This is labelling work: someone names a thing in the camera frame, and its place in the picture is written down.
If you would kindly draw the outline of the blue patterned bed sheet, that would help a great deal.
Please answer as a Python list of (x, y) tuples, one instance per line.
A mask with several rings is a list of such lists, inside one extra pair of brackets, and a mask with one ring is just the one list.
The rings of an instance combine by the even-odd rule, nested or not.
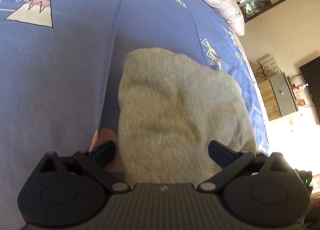
[(231, 75), (258, 150), (266, 111), (246, 54), (203, 0), (1, 0), (1, 229), (23, 225), (17, 197), (45, 151), (70, 154), (117, 131), (127, 53), (160, 47)]

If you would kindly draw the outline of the white perforated basket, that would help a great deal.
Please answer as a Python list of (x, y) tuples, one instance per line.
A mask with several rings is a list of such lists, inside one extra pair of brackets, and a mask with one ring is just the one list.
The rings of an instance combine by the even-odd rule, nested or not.
[(280, 73), (282, 73), (275, 57), (273, 55), (269, 55), (266, 58), (260, 60), (261, 67), (263, 69), (263, 73), (267, 79), (270, 79)]

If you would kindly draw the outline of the black television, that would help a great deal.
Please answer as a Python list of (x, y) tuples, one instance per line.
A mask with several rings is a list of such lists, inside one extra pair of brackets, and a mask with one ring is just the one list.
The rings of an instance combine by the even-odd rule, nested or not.
[(300, 71), (306, 83), (315, 106), (317, 117), (320, 115), (320, 57), (317, 57), (305, 65), (300, 66)]

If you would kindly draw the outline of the grey wooden side cabinet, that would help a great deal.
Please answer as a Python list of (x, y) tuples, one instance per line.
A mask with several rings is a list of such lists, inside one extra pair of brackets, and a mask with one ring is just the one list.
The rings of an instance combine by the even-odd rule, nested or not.
[(287, 116), (298, 111), (296, 98), (285, 73), (258, 84), (269, 121)]

